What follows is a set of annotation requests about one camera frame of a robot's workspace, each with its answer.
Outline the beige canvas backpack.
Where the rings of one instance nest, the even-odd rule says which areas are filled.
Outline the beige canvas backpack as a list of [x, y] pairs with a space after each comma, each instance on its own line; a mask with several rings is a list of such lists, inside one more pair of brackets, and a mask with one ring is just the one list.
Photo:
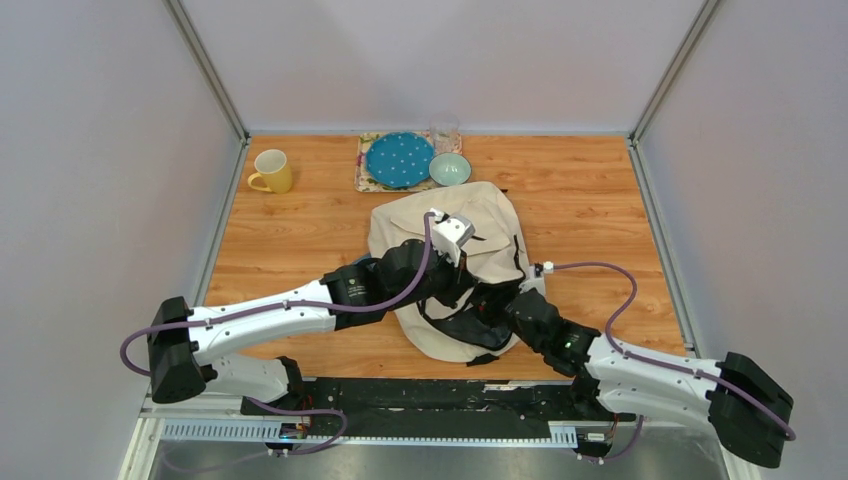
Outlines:
[[408, 195], [373, 209], [368, 251], [381, 257], [407, 240], [424, 237], [423, 217], [435, 213], [435, 246], [462, 257], [470, 275], [453, 306], [431, 298], [396, 310], [407, 339], [426, 356], [472, 363], [498, 357], [518, 343], [506, 326], [485, 319], [487, 308], [511, 301], [530, 271], [517, 212], [500, 188], [473, 182]]

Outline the blue leather wallet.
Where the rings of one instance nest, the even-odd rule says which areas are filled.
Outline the blue leather wallet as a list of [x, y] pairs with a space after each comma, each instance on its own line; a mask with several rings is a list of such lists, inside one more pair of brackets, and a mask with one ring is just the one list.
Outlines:
[[373, 258], [371, 256], [363, 256], [357, 259], [354, 264], [355, 265], [370, 265], [377, 261], [377, 258]]

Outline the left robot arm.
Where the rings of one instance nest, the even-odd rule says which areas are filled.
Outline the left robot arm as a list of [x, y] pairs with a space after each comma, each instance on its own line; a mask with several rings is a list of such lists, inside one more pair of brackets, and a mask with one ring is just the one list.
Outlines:
[[304, 405], [295, 363], [261, 361], [242, 350], [310, 333], [381, 321], [385, 314], [435, 299], [454, 306], [476, 283], [466, 257], [457, 259], [421, 240], [407, 240], [281, 294], [223, 307], [164, 300], [146, 334], [152, 399], [172, 404], [205, 391], [269, 403], [291, 415]]

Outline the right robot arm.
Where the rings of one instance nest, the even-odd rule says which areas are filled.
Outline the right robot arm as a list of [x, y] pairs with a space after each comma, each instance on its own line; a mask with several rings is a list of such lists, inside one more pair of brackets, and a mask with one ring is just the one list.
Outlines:
[[730, 453], [771, 469], [796, 438], [789, 426], [792, 396], [746, 355], [697, 359], [638, 347], [565, 319], [535, 289], [475, 311], [572, 378], [570, 404], [582, 418], [606, 410], [674, 422], [714, 434]]

